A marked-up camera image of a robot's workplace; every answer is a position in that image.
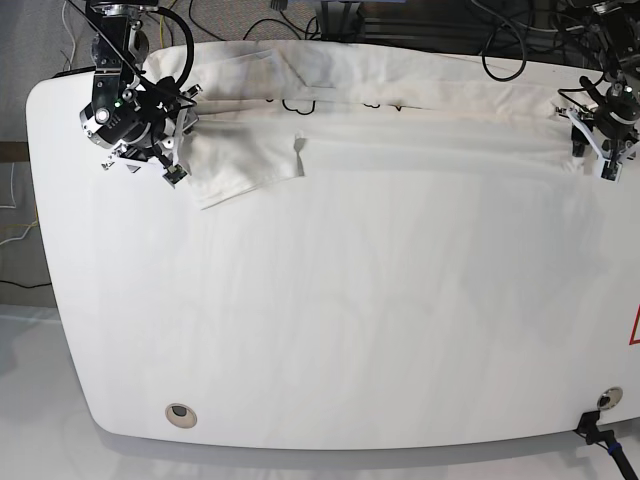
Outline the white printed T-shirt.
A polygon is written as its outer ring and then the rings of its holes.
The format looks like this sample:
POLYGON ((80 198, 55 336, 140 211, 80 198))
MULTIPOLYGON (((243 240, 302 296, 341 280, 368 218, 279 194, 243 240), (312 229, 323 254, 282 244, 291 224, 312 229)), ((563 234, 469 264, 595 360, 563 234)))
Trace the white printed T-shirt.
POLYGON ((314 41, 200 43, 189 75, 199 122, 180 161, 207 209, 311 169, 321 145, 404 164, 506 162, 569 175, 595 170, 571 149, 558 84, 578 77, 538 64, 515 81, 488 79, 476 60, 393 47, 314 41))

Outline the black flat edge device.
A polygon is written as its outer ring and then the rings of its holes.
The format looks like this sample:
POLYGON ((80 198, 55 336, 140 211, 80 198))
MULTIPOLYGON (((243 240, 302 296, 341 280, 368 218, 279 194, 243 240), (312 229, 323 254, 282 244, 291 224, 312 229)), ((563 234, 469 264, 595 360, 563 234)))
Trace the black flat edge device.
POLYGON ((66 76, 89 73, 94 71, 95 71, 95 67, 83 67, 83 68, 71 69, 67 71, 60 71, 56 73, 52 78, 56 79, 56 78, 62 78, 66 76))

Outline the black aluminium frame stand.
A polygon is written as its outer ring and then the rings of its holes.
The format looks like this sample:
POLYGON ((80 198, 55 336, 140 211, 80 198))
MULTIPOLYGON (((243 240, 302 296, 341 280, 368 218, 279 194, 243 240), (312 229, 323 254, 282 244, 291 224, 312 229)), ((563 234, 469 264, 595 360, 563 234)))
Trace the black aluminium frame stand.
POLYGON ((367 4, 370 1, 315 1, 320 39, 338 43, 364 40, 367 4))

